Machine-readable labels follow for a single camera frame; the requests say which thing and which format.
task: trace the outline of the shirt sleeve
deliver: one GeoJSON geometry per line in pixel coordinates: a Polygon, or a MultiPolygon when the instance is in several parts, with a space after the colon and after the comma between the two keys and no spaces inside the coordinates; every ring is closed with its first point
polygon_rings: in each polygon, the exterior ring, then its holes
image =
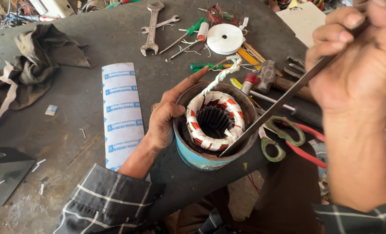
{"type": "Polygon", "coordinates": [[[386,233],[386,204],[368,213],[337,205],[312,205],[327,233],[386,233]]]}
{"type": "Polygon", "coordinates": [[[164,187],[95,164],[70,195],[53,234],[132,232],[164,187]]]}

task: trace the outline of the hand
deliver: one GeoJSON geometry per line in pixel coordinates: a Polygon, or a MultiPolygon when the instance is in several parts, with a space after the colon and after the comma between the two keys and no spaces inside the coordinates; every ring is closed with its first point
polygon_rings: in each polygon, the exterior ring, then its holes
{"type": "Polygon", "coordinates": [[[196,84],[208,70],[209,67],[207,66],[202,68],[163,94],[161,102],[151,114],[150,127],[147,133],[150,134],[150,142],[154,147],[162,150],[171,144],[174,139],[171,118],[179,117],[186,111],[184,106],[177,105],[175,102],[186,89],[196,84]]]}
{"type": "Polygon", "coordinates": [[[343,51],[310,81],[311,92],[325,115],[386,108],[386,0],[369,1],[367,14],[371,26],[355,42],[348,29],[365,20],[355,8],[333,11],[325,25],[313,33],[314,46],[307,51],[306,70],[323,55],[343,51]]]}

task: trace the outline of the hammer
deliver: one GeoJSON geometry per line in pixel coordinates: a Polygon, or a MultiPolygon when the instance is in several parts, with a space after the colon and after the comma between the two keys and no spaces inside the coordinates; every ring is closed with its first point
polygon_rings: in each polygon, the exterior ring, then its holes
{"type": "MultiPolygon", "coordinates": [[[[276,63],[272,60],[266,60],[261,65],[261,71],[258,74],[254,87],[263,94],[268,93],[271,86],[282,91],[287,91],[294,85],[294,82],[276,76],[277,70],[275,65],[276,63]]],[[[308,87],[302,87],[296,96],[317,104],[313,96],[311,96],[311,92],[308,87]]]]}

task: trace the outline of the spanner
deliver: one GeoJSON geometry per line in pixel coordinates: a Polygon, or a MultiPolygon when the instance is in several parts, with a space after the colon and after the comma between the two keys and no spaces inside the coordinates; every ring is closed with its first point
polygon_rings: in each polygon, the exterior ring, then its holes
{"type": "MultiPolygon", "coordinates": [[[[178,21],[180,21],[180,19],[177,19],[177,17],[178,17],[178,15],[175,15],[175,16],[173,16],[173,18],[168,19],[168,20],[166,20],[166,21],[164,21],[164,22],[161,22],[161,23],[157,24],[157,27],[156,27],[156,28],[162,27],[162,26],[164,26],[164,25],[166,25],[166,24],[169,24],[169,23],[172,23],[172,22],[178,22],[178,21]]],[[[150,31],[149,27],[142,27],[141,30],[144,30],[144,31],[142,32],[142,34],[148,34],[148,32],[150,31]]]]}
{"type": "Polygon", "coordinates": [[[158,5],[154,6],[151,4],[151,2],[149,2],[147,5],[147,8],[151,12],[151,21],[150,21],[149,34],[147,37],[147,43],[141,46],[141,53],[144,56],[147,56],[147,50],[154,50],[155,54],[158,53],[158,45],[154,43],[155,30],[157,28],[158,13],[164,8],[164,4],[158,1],[158,5]]]}

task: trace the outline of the red cap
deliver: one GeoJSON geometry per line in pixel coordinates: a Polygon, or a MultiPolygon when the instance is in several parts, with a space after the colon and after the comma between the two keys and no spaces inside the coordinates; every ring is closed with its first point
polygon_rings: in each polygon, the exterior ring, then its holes
{"type": "Polygon", "coordinates": [[[256,79],[257,79],[257,75],[255,75],[254,73],[250,72],[246,74],[245,81],[254,83],[256,79]]]}

